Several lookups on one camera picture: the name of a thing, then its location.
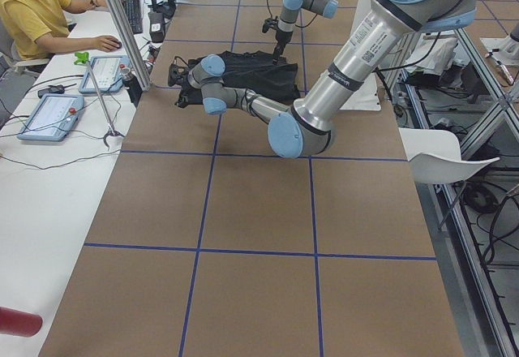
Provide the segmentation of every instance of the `chair seat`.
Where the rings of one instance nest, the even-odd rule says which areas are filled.
[[[464,181],[499,160],[496,157],[483,161],[463,161],[457,137],[449,131],[399,130],[416,183],[448,184]]]

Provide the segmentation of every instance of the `chair leg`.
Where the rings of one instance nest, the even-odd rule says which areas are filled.
[[[451,205],[448,207],[448,210],[447,212],[445,213],[444,215],[444,218],[441,220],[441,222],[439,223],[438,225],[438,231],[441,231],[441,228],[442,226],[445,224],[445,222],[447,221],[447,218],[448,216],[451,214],[451,212],[454,210],[454,207],[456,207],[456,203],[459,201],[459,199],[461,198],[461,196],[463,195],[463,192],[465,191],[465,188],[467,187],[467,182],[464,181],[463,182],[463,185],[461,186],[461,190],[457,193],[456,197],[454,198],[453,202],[451,203]]]

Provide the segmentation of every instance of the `small robot arm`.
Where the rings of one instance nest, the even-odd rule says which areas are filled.
[[[476,0],[371,0],[371,12],[311,88],[292,106],[269,100],[250,89],[226,88],[225,64],[206,57],[188,77],[200,88],[208,114],[239,108],[268,123],[268,141],[281,157],[322,153],[335,137],[333,115],[363,84],[384,56],[408,32],[462,28],[475,16]]]
[[[301,9],[331,19],[335,16],[337,8],[336,0],[283,0],[279,19],[277,16],[265,19],[261,30],[263,33],[266,33],[269,29],[276,31],[277,45],[272,55],[272,62],[274,64],[278,62],[286,45],[292,40],[294,27]]]

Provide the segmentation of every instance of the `yellow shirt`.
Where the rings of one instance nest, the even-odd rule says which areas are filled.
[[[62,9],[70,4],[71,0],[0,0],[0,17],[22,59],[49,57],[35,43],[48,32],[53,37],[68,37]]]

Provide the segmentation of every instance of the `person's arm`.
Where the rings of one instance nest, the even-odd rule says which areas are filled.
[[[82,14],[99,6],[108,7],[108,4],[106,4],[106,0],[71,0],[71,3],[63,7],[63,10],[71,14]]]
[[[75,51],[98,49],[110,52],[120,48],[120,42],[111,35],[101,35],[92,38],[65,38],[53,37],[50,32],[35,40],[36,44],[43,50],[59,54],[73,53]]]

